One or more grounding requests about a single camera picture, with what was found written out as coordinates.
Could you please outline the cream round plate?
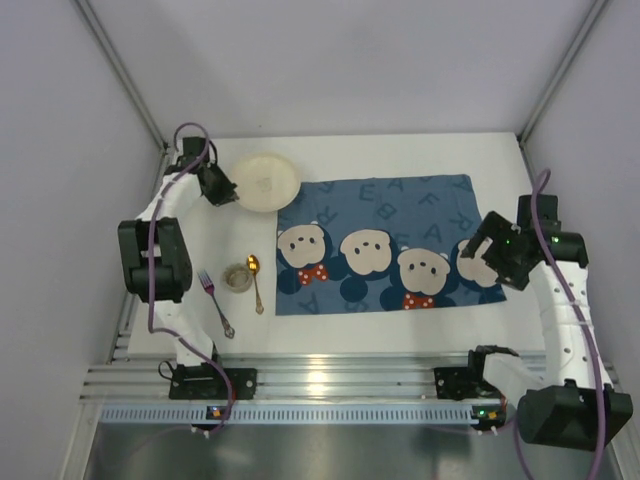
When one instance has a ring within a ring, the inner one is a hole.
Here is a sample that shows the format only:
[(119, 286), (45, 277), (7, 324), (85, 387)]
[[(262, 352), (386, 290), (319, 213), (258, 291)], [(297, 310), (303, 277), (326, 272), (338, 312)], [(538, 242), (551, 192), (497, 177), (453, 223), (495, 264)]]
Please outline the cream round plate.
[(237, 202), (258, 213), (285, 208), (301, 188), (298, 168), (286, 157), (275, 153), (257, 153), (238, 160), (230, 178), (236, 184)]

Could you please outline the blue cartoon mouse placemat cloth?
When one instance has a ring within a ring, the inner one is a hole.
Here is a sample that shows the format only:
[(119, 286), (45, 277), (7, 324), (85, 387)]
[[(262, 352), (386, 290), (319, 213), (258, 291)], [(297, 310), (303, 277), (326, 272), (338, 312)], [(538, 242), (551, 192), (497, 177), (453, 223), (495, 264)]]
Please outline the blue cartoon mouse placemat cloth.
[(278, 213), (275, 312), (501, 303), (495, 273), (461, 255), (480, 222), (466, 174), (305, 182)]

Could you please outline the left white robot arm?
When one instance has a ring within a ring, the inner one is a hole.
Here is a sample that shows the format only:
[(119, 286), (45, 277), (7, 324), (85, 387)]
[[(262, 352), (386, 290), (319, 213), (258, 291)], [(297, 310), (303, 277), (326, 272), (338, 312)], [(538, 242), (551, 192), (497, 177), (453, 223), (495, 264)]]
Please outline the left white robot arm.
[(180, 220), (200, 200), (220, 207), (238, 195), (210, 139), (184, 137), (177, 146), (158, 192), (135, 219), (120, 222), (117, 236), (126, 289), (148, 305), (148, 331), (171, 338), (179, 365), (199, 367), (217, 351), (185, 300), (194, 271)]

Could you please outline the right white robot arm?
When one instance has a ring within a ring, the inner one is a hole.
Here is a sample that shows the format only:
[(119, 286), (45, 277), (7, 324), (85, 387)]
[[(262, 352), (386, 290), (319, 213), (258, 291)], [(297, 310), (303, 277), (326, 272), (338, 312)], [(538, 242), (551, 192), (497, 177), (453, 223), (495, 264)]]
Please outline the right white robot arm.
[(459, 265), (498, 285), (532, 288), (539, 308), (546, 367), (538, 375), (511, 348), (478, 346), (468, 370), (516, 408), (528, 444), (595, 451), (630, 420), (629, 395), (614, 390), (598, 357), (586, 286), (583, 237), (564, 232), (554, 195), (522, 195), (517, 219), (489, 212), (459, 249)]

